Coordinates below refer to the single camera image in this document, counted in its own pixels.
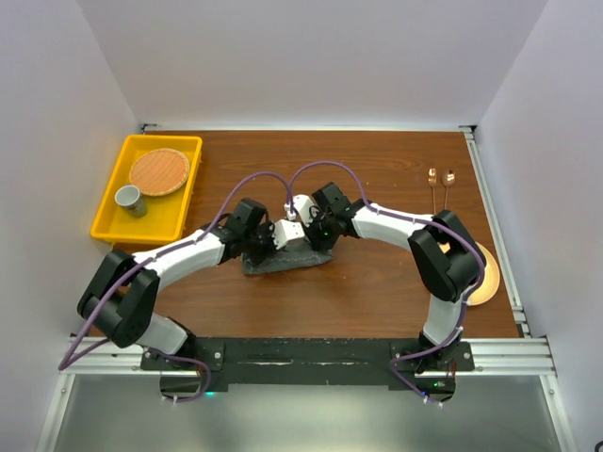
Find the yellow plastic tray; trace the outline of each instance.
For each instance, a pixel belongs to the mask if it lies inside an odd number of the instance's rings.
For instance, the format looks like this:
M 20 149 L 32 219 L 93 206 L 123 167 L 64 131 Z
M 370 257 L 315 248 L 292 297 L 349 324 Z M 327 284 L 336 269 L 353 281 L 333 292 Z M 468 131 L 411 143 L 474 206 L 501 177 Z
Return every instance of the yellow plastic tray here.
M 199 137 L 131 135 L 125 139 L 90 234 L 110 243 L 149 243 L 163 245 L 182 237 L 192 188 L 201 163 Z M 147 215 L 133 218 L 115 201 L 115 192 L 129 184 L 129 172 L 141 156 L 157 148 L 172 148 L 183 153 L 190 163 L 187 182 L 173 193 L 144 197 Z

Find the gold spoon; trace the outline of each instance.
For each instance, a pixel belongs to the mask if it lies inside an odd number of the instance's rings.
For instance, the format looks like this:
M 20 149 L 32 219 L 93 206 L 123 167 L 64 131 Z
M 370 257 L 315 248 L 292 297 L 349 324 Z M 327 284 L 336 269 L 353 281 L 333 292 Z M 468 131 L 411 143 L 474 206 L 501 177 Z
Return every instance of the gold spoon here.
M 435 172 L 435 168 L 430 168 L 427 175 L 427 181 L 432 188 L 433 214 L 435 215 L 435 186 L 437 186 L 437 173 Z
M 455 176 L 452 169 L 447 169 L 442 174 L 442 185 L 446 187 L 446 195 L 444 195 L 444 208 L 448 207 L 448 188 L 454 184 Z

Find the black mounting plate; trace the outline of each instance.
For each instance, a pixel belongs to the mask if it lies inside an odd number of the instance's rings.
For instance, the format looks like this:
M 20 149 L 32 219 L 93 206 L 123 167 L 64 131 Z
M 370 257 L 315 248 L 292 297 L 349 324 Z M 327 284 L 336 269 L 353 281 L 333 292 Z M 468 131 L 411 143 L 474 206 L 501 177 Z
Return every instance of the black mounting plate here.
M 214 392 L 228 391 L 230 384 L 375 385 L 406 390 L 389 362 L 396 353 L 418 347 L 417 339 L 197 338 L 198 358 L 212 370 Z M 457 371 L 475 368 L 470 345 L 460 342 L 441 363 L 431 363 L 429 370 L 446 372 L 451 360 Z M 419 361 L 400 363 L 397 368 L 422 391 L 450 395 L 453 378 L 417 376 Z M 194 366 L 152 355 L 142 358 L 140 368 L 167 371 Z

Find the wooden table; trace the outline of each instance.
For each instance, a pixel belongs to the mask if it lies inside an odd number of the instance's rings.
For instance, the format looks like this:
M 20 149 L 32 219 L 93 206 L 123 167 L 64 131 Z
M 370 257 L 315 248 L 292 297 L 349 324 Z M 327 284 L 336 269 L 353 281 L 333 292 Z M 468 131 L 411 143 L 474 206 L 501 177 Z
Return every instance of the wooden table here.
M 462 133 L 415 132 L 176 132 L 204 140 L 185 235 L 208 223 L 235 184 L 259 170 L 288 180 L 316 160 L 350 166 L 380 205 L 429 214 L 428 168 L 455 170 L 448 208 L 473 237 L 495 251 L 476 176 Z M 337 183 L 355 201 L 358 188 L 334 167 L 308 170 L 294 188 L 311 194 Z M 444 188 L 436 188 L 438 210 Z M 235 196 L 262 202 L 272 218 L 284 215 L 285 191 L 266 177 Z M 340 238 L 334 259 L 323 266 L 263 276 L 243 276 L 240 260 L 192 274 L 163 291 L 155 311 L 201 336 L 243 337 L 416 337 L 428 312 L 429 293 L 409 252 L 372 240 Z M 465 337 L 517 337 L 504 284 L 493 299 L 469 308 Z

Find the white backdrop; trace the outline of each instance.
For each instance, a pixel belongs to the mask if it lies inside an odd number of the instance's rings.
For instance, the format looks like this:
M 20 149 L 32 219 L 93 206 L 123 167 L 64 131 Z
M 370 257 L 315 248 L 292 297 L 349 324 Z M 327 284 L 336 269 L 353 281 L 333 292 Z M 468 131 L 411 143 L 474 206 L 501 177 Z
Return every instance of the white backdrop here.
M 136 122 L 74 0 L 3 2 L 0 55 L 0 450 L 29 451 L 106 252 L 90 225 Z
M 581 450 L 603 441 L 603 3 L 549 0 L 478 128 L 519 293 Z
M 79 0 L 141 121 L 479 121 L 545 0 Z

